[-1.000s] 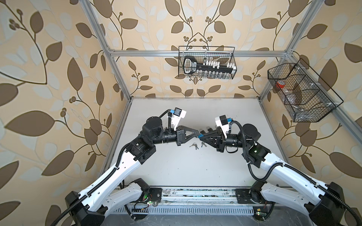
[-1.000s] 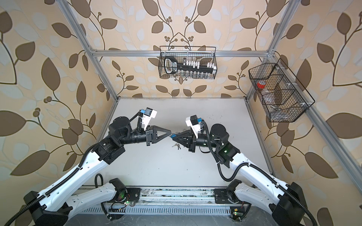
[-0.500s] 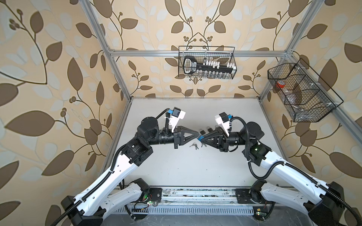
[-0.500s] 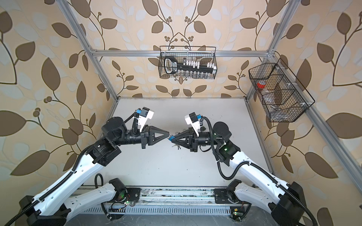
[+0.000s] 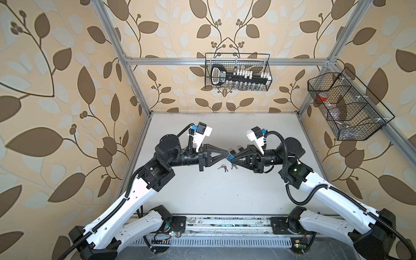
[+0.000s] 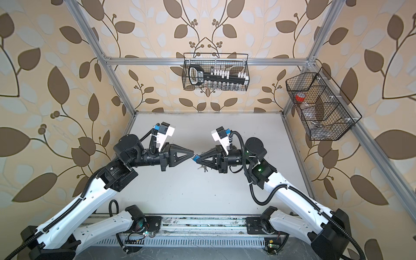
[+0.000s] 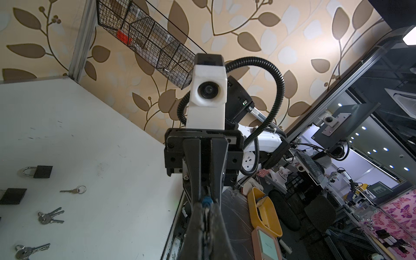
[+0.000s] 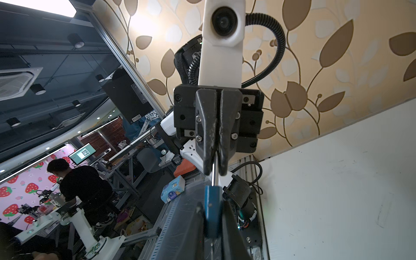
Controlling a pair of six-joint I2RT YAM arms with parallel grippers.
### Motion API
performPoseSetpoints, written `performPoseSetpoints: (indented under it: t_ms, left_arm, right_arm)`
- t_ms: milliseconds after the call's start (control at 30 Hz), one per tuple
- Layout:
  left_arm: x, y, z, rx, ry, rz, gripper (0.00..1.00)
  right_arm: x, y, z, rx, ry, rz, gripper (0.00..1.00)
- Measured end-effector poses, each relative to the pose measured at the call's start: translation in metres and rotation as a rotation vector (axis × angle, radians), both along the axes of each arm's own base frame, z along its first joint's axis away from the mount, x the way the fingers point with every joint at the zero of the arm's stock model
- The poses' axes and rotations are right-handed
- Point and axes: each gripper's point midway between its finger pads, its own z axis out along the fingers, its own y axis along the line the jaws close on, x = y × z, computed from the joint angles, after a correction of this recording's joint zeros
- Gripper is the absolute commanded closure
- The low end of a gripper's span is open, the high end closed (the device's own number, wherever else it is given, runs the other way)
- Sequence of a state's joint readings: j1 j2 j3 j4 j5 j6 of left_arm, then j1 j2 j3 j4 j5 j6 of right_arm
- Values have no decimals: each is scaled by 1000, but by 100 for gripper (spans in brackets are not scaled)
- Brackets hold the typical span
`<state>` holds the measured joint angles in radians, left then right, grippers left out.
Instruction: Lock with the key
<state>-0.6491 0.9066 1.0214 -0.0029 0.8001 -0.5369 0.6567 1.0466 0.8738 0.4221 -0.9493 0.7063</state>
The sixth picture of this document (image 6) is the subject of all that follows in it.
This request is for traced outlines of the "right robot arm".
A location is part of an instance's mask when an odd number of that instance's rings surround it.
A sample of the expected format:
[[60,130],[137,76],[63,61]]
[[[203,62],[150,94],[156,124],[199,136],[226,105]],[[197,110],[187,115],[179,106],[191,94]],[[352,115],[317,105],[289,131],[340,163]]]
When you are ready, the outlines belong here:
[[226,173],[231,166],[242,166],[257,205],[265,206],[278,198],[295,211],[296,216],[291,216],[268,207],[261,217],[264,232],[294,236],[309,244],[322,260],[346,260],[344,252],[352,237],[349,216],[341,209],[333,211],[318,203],[293,186],[265,160],[266,153],[262,141],[252,137],[241,149],[225,151],[218,145],[194,160],[220,173]]

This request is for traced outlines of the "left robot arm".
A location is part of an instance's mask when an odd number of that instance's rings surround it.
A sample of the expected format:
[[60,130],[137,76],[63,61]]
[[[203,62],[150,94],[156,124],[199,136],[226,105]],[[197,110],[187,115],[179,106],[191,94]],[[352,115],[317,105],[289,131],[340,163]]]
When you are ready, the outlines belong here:
[[108,236],[126,231],[147,232],[150,226],[136,205],[92,225],[82,223],[138,176],[135,168],[159,165],[165,171],[193,157],[192,150],[169,143],[152,153],[134,134],[123,136],[113,149],[116,158],[93,173],[69,205],[38,227],[29,226],[21,232],[23,243],[19,249],[29,248],[29,259],[72,260]]

